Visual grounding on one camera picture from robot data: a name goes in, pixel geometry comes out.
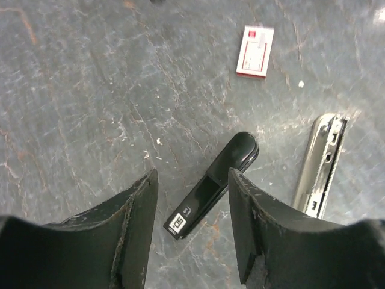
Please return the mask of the silver and black stapler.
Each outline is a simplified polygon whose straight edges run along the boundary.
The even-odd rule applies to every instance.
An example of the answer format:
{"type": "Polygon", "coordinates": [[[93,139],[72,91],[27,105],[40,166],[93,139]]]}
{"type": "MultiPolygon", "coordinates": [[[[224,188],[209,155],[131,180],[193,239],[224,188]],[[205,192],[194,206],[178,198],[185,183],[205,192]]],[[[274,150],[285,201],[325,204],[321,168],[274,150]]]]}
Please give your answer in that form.
{"type": "Polygon", "coordinates": [[[322,219],[350,118],[326,113],[312,125],[292,206],[322,219]]]}

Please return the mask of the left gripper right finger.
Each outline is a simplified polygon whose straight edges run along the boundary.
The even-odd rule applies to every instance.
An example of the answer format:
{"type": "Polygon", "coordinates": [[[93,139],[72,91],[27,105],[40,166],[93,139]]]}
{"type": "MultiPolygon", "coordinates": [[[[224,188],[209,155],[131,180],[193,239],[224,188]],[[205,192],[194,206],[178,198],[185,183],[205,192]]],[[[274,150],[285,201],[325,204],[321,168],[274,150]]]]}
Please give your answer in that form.
{"type": "Polygon", "coordinates": [[[241,284],[247,288],[383,288],[384,221],[310,217],[229,170],[241,284]]]}

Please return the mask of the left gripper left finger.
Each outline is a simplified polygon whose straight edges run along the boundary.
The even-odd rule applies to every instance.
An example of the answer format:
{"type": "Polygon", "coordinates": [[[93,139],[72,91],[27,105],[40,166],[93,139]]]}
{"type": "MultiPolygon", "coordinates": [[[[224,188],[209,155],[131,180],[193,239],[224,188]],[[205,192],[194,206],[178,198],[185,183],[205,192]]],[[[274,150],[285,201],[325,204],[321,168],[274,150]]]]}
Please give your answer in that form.
{"type": "Polygon", "coordinates": [[[2,288],[143,288],[158,173],[61,223],[1,217],[2,288]]]}

